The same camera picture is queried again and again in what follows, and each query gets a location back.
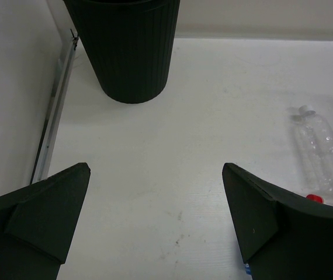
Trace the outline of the clear unlabelled plastic bottle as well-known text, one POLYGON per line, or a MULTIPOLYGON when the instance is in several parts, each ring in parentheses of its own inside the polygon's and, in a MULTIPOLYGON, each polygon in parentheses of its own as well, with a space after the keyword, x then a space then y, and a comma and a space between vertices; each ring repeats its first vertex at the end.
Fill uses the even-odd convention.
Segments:
POLYGON ((333 195, 333 130, 311 106, 292 116, 292 133, 307 185, 302 195, 333 195))

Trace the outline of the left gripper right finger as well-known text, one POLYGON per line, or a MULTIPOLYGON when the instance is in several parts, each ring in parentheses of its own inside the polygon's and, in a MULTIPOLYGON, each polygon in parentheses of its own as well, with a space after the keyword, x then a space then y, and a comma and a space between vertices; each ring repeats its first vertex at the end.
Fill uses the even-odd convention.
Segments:
POLYGON ((253 279, 333 279, 333 206, 233 163, 223 166, 222 177, 241 257, 253 279))

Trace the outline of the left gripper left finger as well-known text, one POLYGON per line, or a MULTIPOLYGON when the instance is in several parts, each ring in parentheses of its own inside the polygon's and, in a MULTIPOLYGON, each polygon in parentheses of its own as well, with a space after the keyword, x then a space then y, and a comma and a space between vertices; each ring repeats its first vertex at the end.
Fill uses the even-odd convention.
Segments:
POLYGON ((0 196, 0 279, 56 279, 66 262, 91 170, 77 163, 0 196))

